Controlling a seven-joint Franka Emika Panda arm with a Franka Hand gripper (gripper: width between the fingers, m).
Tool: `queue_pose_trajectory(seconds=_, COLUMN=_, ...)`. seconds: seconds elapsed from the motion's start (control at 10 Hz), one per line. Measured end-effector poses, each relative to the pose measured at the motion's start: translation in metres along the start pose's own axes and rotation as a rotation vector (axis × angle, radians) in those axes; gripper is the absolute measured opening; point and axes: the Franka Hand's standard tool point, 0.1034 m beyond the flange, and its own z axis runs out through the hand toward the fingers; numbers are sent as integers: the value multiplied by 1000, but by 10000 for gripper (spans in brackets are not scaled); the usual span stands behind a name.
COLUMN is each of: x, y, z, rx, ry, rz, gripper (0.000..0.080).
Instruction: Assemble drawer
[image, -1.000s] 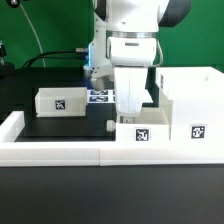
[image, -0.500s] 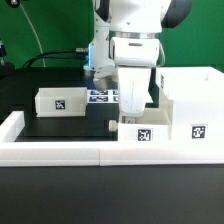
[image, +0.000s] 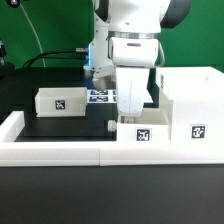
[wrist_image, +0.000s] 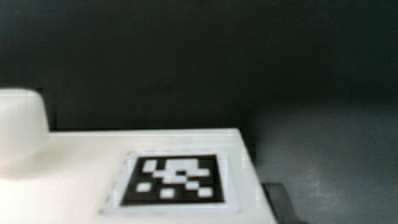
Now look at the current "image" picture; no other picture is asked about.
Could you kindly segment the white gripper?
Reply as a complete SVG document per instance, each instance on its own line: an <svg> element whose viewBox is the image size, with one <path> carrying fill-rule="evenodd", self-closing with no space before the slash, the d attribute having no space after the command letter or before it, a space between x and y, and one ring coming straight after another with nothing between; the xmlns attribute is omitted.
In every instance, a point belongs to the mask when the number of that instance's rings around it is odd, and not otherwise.
<svg viewBox="0 0 224 224"><path fill-rule="evenodd" d="M108 81L116 79L117 109L121 123L134 124L142 113L148 98L147 84L150 70L142 67L105 66L93 74L93 84L97 90L109 87Z"/></svg>

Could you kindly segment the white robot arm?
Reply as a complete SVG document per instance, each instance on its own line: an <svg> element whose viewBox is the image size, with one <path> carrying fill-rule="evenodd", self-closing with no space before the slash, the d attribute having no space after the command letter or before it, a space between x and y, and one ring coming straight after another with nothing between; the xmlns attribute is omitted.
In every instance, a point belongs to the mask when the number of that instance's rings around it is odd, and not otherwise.
<svg viewBox="0 0 224 224"><path fill-rule="evenodd" d="M94 36L84 69L102 90L116 83L118 118L132 123L142 114L150 71L165 63L159 36L189 14L191 0L92 0Z"/></svg>

